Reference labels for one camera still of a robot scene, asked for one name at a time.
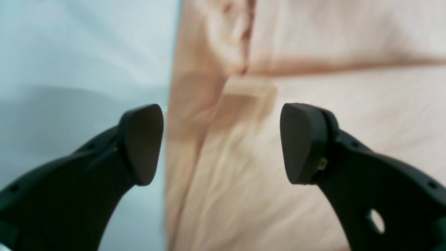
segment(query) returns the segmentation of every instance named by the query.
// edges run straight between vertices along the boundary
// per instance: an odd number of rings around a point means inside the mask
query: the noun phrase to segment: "white wall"
[[[0,188],[131,108],[166,109],[179,0],[0,1]],[[164,157],[129,191],[103,251],[165,249]]]

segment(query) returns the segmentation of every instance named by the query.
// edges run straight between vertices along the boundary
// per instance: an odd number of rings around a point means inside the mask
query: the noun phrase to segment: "pink fabric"
[[[348,250],[317,187],[286,178],[287,102],[333,111],[373,150],[446,183],[445,19],[439,0],[186,0],[168,111],[170,250]]]

